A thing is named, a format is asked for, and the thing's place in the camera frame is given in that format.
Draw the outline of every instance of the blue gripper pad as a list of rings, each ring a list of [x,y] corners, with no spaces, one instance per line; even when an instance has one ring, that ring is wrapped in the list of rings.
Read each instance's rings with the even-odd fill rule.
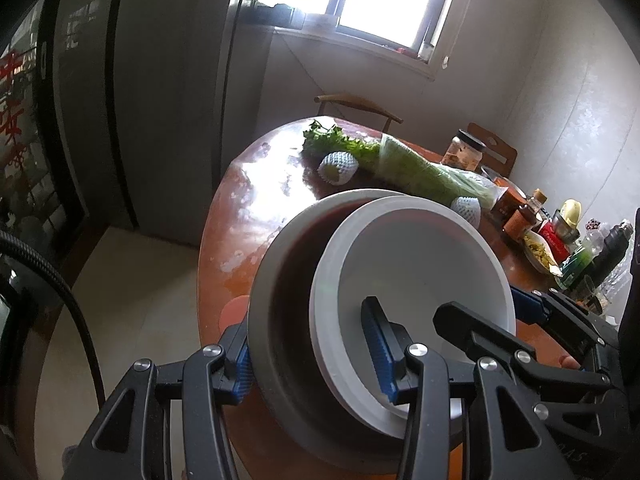
[[[382,390],[393,404],[398,396],[398,386],[396,385],[393,370],[394,362],[385,338],[382,335],[382,330],[380,330],[380,326],[366,302],[362,303],[360,320],[362,323],[362,331],[364,332],[364,337],[369,347],[371,361],[373,362],[373,367],[378,377],[380,390]]]
[[[246,394],[251,389],[254,382],[254,371],[251,368],[251,356],[249,355],[249,347],[244,345],[238,354],[236,361],[236,384],[231,390],[235,403],[240,404]]]
[[[547,322],[546,312],[540,298],[527,294],[515,286],[511,287],[511,295],[513,296],[516,319],[528,325],[544,325]]]

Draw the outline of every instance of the pink object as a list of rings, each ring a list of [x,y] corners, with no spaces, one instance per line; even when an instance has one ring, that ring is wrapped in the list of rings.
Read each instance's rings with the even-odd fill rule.
[[[417,52],[414,52],[413,50],[408,49],[408,48],[404,48],[402,46],[397,48],[396,52],[399,52],[400,54],[403,54],[404,56],[407,56],[407,57],[413,57],[414,59],[418,59],[418,53]]]
[[[218,329],[222,334],[228,326],[240,323],[249,308],[249,296],[238,296],[229,301],[220,312]]]

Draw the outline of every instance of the red package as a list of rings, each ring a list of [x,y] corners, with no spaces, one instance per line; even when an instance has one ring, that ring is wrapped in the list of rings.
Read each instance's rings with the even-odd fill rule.
[[[560,265],[569,257],[569,251],[567,250],[562,240],[556,235],[551,222],[546,221],[538,230],[538,234],[546,240],[546,243],[549,244],[551,253],[556,259],[558,265]]]

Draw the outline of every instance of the red decoration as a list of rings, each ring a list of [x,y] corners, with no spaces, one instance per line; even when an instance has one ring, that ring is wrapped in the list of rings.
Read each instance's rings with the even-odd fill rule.
[[[27,147],[23,146],[22,148],[19,148],[17,150],[17,152],[14,155],[14,158],[12,158],[9,161],[9,166],[15,166],[16,168],[22,168],[22,164],[24,162],[24,154],[27,152]]]
[[[5,145],[10,140],[15,142],[15,136],[20,135],[22,130],[18,127],[18,117],[24,112],[24,108],[20,108],[18,111],[12,113],[12,107],[18,107],[20,101],[7,101],[6,108],[0,111],[0,134],[5,134],[7,140]]]
[[[9,83],[14,80],[14,70],[20,68],[24,63],[24,54],[18,54],[17,50],[12,50],[0,59],[0,79],[8,78]]]

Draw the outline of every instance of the tiled floor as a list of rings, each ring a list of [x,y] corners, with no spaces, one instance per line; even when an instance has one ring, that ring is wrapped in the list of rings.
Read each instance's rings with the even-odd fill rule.
[[[187,358],[200,347],[198,251],[109,228],[82,269],[74,294],[84,312],[107,394],[133,361]],[[172,469],[184,468],[180,403],[172,409]],[[97,412],[80,338],[66,312],[50,343],[38,391],[35,446],[41,480],[62,476],[62,451],[77,444]],[[248,475],[241,470],[244,478]]]

